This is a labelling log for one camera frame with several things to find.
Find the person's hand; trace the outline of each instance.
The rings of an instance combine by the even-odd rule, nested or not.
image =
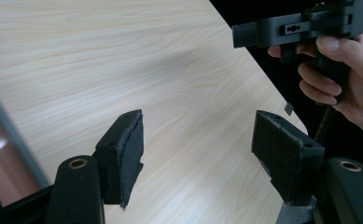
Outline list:
[[[341,87],[320,74],[314,68],[314,62],[308,62],[302,63],[298,68],[302,77],[300,89],[312,100],[333,105],[363,130],[363,35],[359,35],[356,40],[320,36],[314,46],[299,44],[297,53],[315,56],[317,50],[331,60],[346,63],[351,68],[348,84]],[[280,57],[280,46],[270,47],[268,53]],[[339,94],[342,94],[342,100],[338,103],[334,96]]]

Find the wooden table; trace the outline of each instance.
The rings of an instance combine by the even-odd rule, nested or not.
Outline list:
[[[0,102],[49,182],[142,109],[145,165],[107,223],[274,223],[251,153],[255,113],[285,100],[209,1],[0,0]]]

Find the wood grain surface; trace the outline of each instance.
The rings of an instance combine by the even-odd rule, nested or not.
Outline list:
[[[274,223],[282,201],[251,153],[255,113],[304,128],[232,45],[209,1],[0,0],[0,102],[51,183],[142,109],[145,166],[106,223]]]

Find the metal ring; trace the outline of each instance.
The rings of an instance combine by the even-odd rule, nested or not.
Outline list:
[[[339,161],[339,165],[348,171],[352,171],[352,172],[361,171],[361,167],[359,167],[359,165],[357,165],[353,162],[350,162],[350,161]]]
[[[68,168],[76,170],[84,167],[86,164],[88,164],[88,161],[85,159],[75,159],[73,161],[70,161],[70,163],[68,163]]]

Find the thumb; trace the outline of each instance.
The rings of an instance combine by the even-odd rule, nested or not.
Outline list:
[[[345,38],[319,36],[316,45],[323,55],[333,61],[347,64],[363,77],[363,44]]]

